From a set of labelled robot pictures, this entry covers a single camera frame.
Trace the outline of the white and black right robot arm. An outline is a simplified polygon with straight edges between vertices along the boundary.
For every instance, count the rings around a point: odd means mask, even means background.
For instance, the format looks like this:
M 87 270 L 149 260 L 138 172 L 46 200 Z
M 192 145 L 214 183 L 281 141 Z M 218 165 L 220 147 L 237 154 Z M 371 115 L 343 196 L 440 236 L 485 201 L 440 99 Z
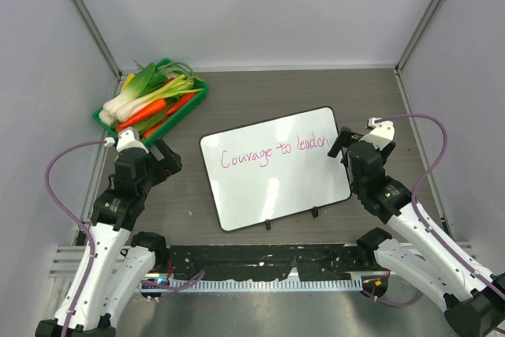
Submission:
M 357 262 L 400 275 L 443 312 L 459 336 L 486 336 L 504 322 L 504 276 L 480 264 L 447 235 L 384 165 L 395 147 L 394 127 L 380 123 L 361 135 L 342 128 L 328 156 L 340 157 L 364 209 L 402 235 L 410 252 L 375 228 L 358 239 Z

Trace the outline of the white whiteboard with black frame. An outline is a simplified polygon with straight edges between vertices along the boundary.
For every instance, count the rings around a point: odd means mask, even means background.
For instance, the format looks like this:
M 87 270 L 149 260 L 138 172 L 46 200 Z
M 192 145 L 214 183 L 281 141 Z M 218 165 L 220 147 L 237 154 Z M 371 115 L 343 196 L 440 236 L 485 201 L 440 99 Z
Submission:
M 200 151 L 224 231 L 240 230 L 346 201 L 350 180 L 335 112 L 319 107 L 200 138 Z

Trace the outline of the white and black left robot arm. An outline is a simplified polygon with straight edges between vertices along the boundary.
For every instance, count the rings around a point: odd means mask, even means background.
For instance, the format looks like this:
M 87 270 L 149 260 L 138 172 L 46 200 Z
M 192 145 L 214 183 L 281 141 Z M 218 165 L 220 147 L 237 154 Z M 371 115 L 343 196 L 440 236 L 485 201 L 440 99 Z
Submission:
M 37 325 L 37 336 L 114 336 L 118 319 L 140 281 L 168 262 L 166 239 L 131 232 L 150 190 L 182 169 L 181 157 L 161 139 L 157 159 L 131 132 L 112 142 L 118 152 L 107 189 L 95 200 L 87 245 L 62 304 Z

